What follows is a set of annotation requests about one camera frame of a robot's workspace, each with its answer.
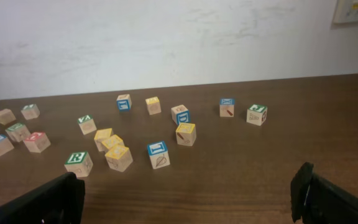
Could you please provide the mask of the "blue P block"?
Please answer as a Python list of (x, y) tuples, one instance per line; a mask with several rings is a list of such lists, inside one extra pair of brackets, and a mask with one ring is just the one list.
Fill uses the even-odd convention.
[(12, 142), (3, 134), (0, 134), (0, 156), (14, 149)]

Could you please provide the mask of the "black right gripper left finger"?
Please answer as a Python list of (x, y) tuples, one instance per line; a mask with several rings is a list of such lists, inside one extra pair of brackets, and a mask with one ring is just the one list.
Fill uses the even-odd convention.
[(81, 223), (85, 182), (67, 172), (0, 206), (0, 223)]

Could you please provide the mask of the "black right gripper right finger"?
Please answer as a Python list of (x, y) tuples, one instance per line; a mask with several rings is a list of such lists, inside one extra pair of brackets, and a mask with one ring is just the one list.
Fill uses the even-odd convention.
[(358, 224), (358, 198), (304, 163), (290, 183), (291, 217), (305, 224)]

